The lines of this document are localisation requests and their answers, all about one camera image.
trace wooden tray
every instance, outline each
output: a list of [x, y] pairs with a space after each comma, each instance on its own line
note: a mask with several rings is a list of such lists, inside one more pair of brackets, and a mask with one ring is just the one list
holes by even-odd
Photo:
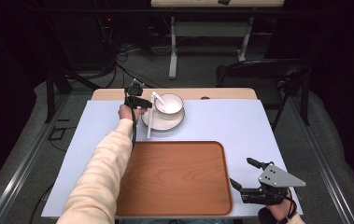
[[136, 142], [116, 216], [225, 216], [232, 210], [218, 142]]

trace person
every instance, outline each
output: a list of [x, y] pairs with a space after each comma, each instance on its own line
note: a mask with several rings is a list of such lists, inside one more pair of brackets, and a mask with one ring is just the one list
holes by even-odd
[[[135, 109], [135, 120], [139, 120], [140, 115], [146, 111], [147, 109], [144, 108]], [[120, 181], [133, 149], [131, 141], [133, 132], [132, 110], [127, 105], [121, 105], [118, 113], [120, 117], [118, 127], [109, 132], [97, 145], [83, 174], [69, 194], [63, 213], [57, 223], [115, 223], [116, 200], [120, 192]], [[289, 212], [287, 204], [269, 206], [268, 209], [276, 216], [277, 220], [278, 217], [284, 218], [285, 214]], [[303, 223], [303, 221], [292, 221], [290, 223]]]
[[284, 200], [281, 204], [266, 205], [258, 213], [260, 222], [262, 224], [304, 224], [296, 212], [290, 218], [287, 218], [290, 212], [290, 204], [290, 201]]

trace sweater sleeve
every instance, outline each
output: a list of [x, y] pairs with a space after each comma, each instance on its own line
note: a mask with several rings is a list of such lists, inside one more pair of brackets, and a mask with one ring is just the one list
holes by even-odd
[[97, 146], [57, 223], [114, 223], [120, 181], [132, 150], [133, 122], [121, 119]]
[[299, 216], [299, 214], [296, 214], [290, 219], [288, 224], [304, 224], [304, 222], [302, 221], [302, 218]]

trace spoon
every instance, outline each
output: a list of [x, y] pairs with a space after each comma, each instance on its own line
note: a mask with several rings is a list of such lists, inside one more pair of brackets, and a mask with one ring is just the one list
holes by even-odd
[[[154, 95], [152, 94], [150, 96], [150, 102], [151, 103], [154, 103]], [[148, 136], [147, 138], [150, 138], [150, 131], [151, 131], [151, 123], [152, 123], [152, 120], [153, 120], [153, 107], [149, 109], [149, 124], [148, 124]]]
[[156, 98], [160, 101], [160, 103], [162, 103], [162, 105], [164, 105], [164, 107], [167, 105], [167, 103], [165, 102], [165, 100], [164, 100], [159, 94], [157, 94], [156, 91], [153, 91], [153, 92], [152, 92], [152, 95], [153, 95], [154, 97], [156, 97]]

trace saucer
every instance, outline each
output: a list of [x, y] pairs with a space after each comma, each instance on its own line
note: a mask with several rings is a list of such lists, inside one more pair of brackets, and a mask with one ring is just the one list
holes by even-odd
[[[183, 118], [185, 118], [185, 109], [182, 108], [182, 110], [180, 111], [180, 113], [177, 114], [177, 116], [174, 119], [163, 119], [160, 115], [160, 112], [155, 108], [152, 107], [151, 108], [153, 111], [153, 117], [152, 117], [152, 123], [151, 123], [151, 129], [153, 131], [157, 131], [157, 132], [167, 132], [170, 131], [174, 128], [176, 128], [176, 126], [178, 126], [178, 124], [180, 124], [180, 122], [182, 122]], [[149, 125], [149, 113], [145, 113], [141, 116], [142, 121], [144, 121], [144, 123], [148, 126]]]

